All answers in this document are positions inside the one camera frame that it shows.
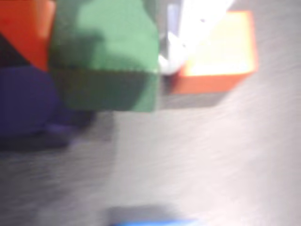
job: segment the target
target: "toy block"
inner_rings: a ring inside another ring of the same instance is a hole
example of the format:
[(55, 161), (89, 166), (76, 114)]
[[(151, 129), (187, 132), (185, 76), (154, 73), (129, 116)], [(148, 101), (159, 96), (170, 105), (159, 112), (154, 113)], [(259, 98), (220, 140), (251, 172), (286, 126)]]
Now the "toy block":
[(257, 64), (251, 13), (229, 12), (177, 73), (172, 93), (229, 91)]
[(158, 90), (158, 31), (146, 0), (57, 0), (49, 68), (66, 105), (149, 112)]
[(55, 12), (52, 0), (0, 1), (0, 31), (30, 63), (47, 69), (47, 44)]
[(196, 220), (170, 220), (170, 221), (146, 221), (146, 222), (125, 222), (115, 226), (201, 226)]
[(0, 137), (43, 131), (60, 104), (49, 74), (33, 66), (0, 68)]

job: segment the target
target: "purple block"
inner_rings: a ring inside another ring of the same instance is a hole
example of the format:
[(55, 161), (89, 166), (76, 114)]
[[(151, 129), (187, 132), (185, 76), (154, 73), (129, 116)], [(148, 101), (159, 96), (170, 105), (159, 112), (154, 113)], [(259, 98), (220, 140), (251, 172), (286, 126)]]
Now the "purple block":
[(0, 137), (44, 130), (59, 105), (47, 73), (32, 66), (0, 69)]

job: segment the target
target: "blue object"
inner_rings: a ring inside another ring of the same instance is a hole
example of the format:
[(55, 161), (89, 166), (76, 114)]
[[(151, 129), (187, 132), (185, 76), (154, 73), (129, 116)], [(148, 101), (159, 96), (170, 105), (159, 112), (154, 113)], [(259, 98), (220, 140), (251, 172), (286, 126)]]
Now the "blue object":
[(0, 137), (44, 130), (59, 105), (47, 73), (32, 66), (0, 68)]
[(129, 222), (119, 223), (115, 226), (200, 226), (198, 221), (195, 220), (175, 220), (164, 222)]

